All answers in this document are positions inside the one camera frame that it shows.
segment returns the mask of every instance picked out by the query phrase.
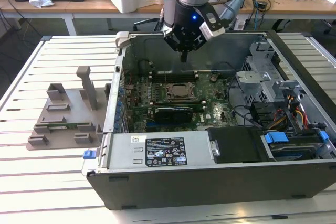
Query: wooden desk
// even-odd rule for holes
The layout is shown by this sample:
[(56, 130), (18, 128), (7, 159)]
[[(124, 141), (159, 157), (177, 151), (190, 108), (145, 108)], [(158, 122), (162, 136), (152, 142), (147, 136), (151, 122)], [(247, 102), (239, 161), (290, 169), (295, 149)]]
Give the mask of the wooden desk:
[[(70, 35), (76, 35), (75, 18), (154, 18), (158, 17), (162, 6), (151, 5), (139, 8), (136, 12), (122, 14), (110, 0), (85, 0), (84, 2), (55, 1), (55, 5), (42, 9), (31, 6), (29, 2), (15, 2), (15, 7), (26, 18), (63, 18)], [(335, 19), (336, 5), (326, 0), (271, 0), (272, 8), (266, 19)], [(20, 18), (8, 0), (0, 0), (0, 8), (8, 18)], [(245, 0), (238, 20), (246, 20), (253, 11), (251, 0)]]

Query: red wire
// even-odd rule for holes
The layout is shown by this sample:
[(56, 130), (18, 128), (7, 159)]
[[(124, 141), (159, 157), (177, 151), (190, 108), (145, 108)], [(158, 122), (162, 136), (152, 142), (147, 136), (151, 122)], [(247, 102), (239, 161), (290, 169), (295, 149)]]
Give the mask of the red wire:
[(282, 110), (282, 109), (279, 109), (279, 110), (277, 110), (277, 111), (274, 113), (274, 120), (273, 120), (273, 121), (276, 120), (276, 115), (277, 115), (277, 113), (278, 113), (279, 111), (283, 111), (283, 110)]

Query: yellow wire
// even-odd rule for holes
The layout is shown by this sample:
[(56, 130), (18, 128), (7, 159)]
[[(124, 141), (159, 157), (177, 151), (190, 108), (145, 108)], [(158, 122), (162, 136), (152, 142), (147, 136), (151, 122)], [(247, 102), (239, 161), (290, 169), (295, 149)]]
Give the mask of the yellow wire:
[(305, 122), (305, 121), (304, 121), (305, 118), (303, 117), (303, 114), (301, 113), (301, 111), (299, 111), (299, 110), (295, 110), (295, 112), (296, 112), (296, 113), (299, 113), (299, 114), (301, 115), (301, 117), (302, 117), (302, 124), (303, 124), (303, 126), (305, 126), (305, 125), (304, 125), (304, 124), (305, 124), (305, 123), (304, 123), (304, 122)]
[(279, 123), (281, 123), (282, 121), (284, 121), (287, 117), (283, 117), (282, 119), (280, 119), (279, 121), (277, 121), (275, 124), (273, 124), (269, 129), (273, 128), (274, 126), (277, 126)]

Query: black metal panel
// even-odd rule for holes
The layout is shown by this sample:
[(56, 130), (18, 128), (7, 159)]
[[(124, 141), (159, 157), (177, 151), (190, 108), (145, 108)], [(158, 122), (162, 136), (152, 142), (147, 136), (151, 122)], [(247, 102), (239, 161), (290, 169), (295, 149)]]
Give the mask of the black metal panel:
[(336, 181), (335, 163), (91, 173), (87, 179), (110, 210), (210, 205), (313, 197)]

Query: white paper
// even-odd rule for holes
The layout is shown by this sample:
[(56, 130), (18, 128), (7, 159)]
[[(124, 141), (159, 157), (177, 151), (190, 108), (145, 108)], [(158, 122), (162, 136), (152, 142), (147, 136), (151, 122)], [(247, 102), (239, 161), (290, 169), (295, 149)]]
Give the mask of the white paper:
[(37, 7), (42, 8), (44, 6), (51, 6), (54, 5), (52, 0), (29, 0), (30, 4)]
[(145, 143), (147, 136), (131, 136), (131, 143)]

